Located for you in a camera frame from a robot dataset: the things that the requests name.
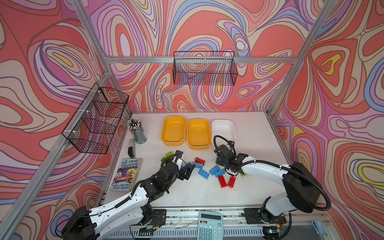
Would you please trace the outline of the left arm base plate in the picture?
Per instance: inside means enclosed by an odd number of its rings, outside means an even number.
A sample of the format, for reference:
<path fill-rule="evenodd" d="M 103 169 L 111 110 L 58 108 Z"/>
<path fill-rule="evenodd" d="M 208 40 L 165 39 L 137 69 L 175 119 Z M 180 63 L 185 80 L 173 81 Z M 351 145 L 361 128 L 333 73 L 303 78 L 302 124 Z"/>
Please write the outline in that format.
<path fill-rule="evenodd" d="M 142 220 L 136 226 L 161 227 L 166 223 L 166 216 L 166 209 L 145 210 Z"/>

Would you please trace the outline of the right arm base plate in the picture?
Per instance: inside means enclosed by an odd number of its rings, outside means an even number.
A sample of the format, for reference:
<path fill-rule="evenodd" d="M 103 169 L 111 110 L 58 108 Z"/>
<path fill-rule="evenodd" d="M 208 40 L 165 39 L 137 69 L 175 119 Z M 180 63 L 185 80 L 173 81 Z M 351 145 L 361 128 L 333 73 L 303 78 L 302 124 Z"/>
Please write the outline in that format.
<path fill-rule="evenodd" d="M 246 219 L 247 224 L 284 225 L 287 223 L 284 214 L 273 216 L 259 208 L 245 208 L 241 215 Z"/>

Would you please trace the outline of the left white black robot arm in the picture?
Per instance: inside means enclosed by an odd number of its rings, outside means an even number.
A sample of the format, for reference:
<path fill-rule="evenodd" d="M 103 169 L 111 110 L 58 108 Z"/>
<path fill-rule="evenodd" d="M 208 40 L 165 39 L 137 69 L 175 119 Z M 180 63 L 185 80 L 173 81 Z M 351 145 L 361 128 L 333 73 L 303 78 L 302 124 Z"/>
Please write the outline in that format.
<path fill-rule="evenodd" d="M 158 230 L 166 222 L 166 211 L 155 211 L 151 202 L 168 193 L 177 180 L 188 180 L 195 168 L 186 164 L 183 152 L 165 158 L 160 169 L 145 180 L 138 181 L 126 195 L 102 206 L 81 207 L 56 234 L 63 240 L 103 240 L 130 226 L 143 226 L 142 233 Z"/>

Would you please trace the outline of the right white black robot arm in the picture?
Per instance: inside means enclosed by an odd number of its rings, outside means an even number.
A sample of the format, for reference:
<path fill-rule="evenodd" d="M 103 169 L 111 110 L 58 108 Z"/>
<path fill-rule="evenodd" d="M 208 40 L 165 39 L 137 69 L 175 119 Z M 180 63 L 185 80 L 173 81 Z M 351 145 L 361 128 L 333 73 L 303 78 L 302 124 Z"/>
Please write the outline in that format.
<path fill-rule="evenodd" d="M 331 200 L 323 186 L 303 164 L 279 165 L 236 153 L 234 142 L 220 135 L 214 136 L 213 144 L 216 164 L 224 167 L 231 176 L 254 175 L 284 187 L 283 193 L 266 198 L 261 212 L 278 216 L 296 210 L 312 213 L 314 210 L 326 212 L 331 209 Z"/>

